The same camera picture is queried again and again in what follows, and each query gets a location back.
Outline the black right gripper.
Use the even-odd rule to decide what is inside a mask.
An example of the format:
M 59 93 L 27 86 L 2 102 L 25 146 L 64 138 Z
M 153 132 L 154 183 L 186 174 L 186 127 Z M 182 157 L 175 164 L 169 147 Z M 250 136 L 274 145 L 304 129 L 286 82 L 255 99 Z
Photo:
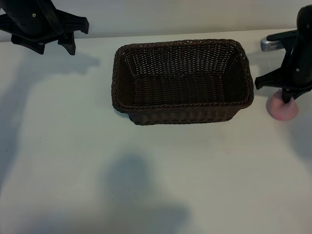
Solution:
M 296 100 L 312 89 L 312 6 L 301 8 L 297 29 L 261 39 L 263 52 L 285 49 L 281 67 L 255 79 L 255 86 L 282 89 L 284 103 Z

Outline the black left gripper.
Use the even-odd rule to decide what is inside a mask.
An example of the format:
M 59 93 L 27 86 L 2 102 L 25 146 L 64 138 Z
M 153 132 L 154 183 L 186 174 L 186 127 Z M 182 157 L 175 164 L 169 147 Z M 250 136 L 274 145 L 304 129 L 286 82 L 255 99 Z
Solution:
M 0 8 L 5 12 L 0 16 L 0 29 L 12 35 L 11 42 L 40 55 L 44 43 L 58 40 L 58 45 L 74 56 L 74 32 L 89 31 L 86 17 L 58 10 L 50 0 L 2 0 Z

